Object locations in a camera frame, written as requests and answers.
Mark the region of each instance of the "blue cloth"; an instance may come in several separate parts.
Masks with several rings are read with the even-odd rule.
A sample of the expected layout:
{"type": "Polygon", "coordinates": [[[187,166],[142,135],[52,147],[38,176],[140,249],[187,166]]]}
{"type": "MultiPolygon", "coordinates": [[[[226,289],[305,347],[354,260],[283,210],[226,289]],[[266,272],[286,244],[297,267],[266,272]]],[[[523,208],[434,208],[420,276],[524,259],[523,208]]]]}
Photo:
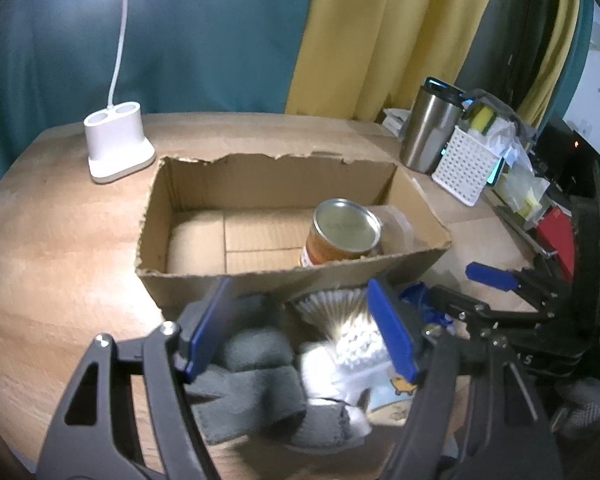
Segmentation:
{"type": "Polygon", "coordinates": [[[573,32],[569,53],[564,61],[560,77],[555,84],[549,105],[544,112],[538,132],[542,132],[553,114],[564,117],[582,77],[584,64],[589,54],[589,42],[593,28],[593,0],[580,0],[578,19],[573,32]]]}
{"type": "Polygon", "coordinates": [[[429,287],[423,282],[418,282],[405,288],[400,295],[400,299],[415,306],[425,324],[435,323],[454,333],[454,320],[449,314],[440,312],[427,303],[428,293],[429,287]]]}
{"type": "MultiPolygon", "coordinates": [[[[284,113],[310,0],[129,0],[114,102],[284,113]]],[[[106,106],[122,0],[5,0],[0,178],[52,126],[106,106]]]]}

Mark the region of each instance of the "red object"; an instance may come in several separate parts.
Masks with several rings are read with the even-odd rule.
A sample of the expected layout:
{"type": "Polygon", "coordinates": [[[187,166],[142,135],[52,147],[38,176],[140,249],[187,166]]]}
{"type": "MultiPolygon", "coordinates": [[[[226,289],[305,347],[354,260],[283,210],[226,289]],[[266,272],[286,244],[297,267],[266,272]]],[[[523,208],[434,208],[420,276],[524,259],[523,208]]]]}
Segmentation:
{"type": "Polygon", "coordinates": [[[559,207],[554,207],[544,216],[536,228],[536,237],[558,251],[558,261],[564,277],[573,281],[573,227],[569,218],[559,207]]]}

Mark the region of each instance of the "white plastic basket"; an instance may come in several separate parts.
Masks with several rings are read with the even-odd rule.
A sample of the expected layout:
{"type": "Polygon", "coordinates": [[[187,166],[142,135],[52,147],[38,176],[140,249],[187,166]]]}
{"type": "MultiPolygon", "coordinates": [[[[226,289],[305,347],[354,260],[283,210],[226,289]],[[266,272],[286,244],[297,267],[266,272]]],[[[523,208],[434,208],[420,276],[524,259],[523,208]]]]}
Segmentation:
{"type": "Polygon", "coordinates": [[[472,206],[478,202],[497,161],[496,155],[456,126],[431,177],[460,202],[472,206]]]}

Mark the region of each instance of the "wooden table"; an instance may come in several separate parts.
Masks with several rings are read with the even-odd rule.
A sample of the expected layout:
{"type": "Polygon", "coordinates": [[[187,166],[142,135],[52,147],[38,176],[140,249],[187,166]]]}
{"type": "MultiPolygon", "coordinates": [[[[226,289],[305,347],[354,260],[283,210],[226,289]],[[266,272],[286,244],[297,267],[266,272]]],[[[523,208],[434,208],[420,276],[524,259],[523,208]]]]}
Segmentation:
{"type": "MultiPolygon", "coordinates": [[[[159,155],[211,160],[233,152],[335,152],[395,158],[398,142],[381,126],[265,114],[146,116],[159,155]]],[[[46,428],[91,339],[147,334],[162,316],[133,270],[139,220],[156,165],[113,184],[90,180],[81,124],[48,130],[0,182],[0,434],[36,460],[46,428]]],[[[479,260],[520,268],[529,254],[486,202],[466,207],[429,178],[417,180],[450,228],[452,249],[426,273],[429,284],[459,286],[494,308],[523,308],[512,294],[469,283],[479,260]]],[[[459,383],[459,405],[466,389],[459,383]]],[[[161,469],[141,380],[134,383],[149,466],[161,469]]],[[[459,425],[461,409],[453,426],[459,425]]],[[[212,449],[223,478],[376,478],[395,430],[374,430],[361,449],[331,457],[298,455],[242,439],[212,449]]]]}

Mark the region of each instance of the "open cardboard box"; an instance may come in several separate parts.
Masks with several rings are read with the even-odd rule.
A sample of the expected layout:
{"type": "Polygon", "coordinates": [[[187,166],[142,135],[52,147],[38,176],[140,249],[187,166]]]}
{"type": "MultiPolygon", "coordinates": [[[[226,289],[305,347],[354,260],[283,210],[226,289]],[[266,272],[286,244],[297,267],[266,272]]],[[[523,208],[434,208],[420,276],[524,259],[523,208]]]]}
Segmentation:
{"type": "Polygon", "coordinates": [[[136,273],[160,308],[198,300],[222,274],[234,276],[238,295],[272,292],[285,301],[363,285],[390,269],[403,282],[415,280],[450,242],[407,170],[392,162],[245,153],[212,162],[166,157],[141,225],[136,273]],[[398,208],[413,227],[415,252],[300,267],[313,211],[330,198],[398,208]]]}

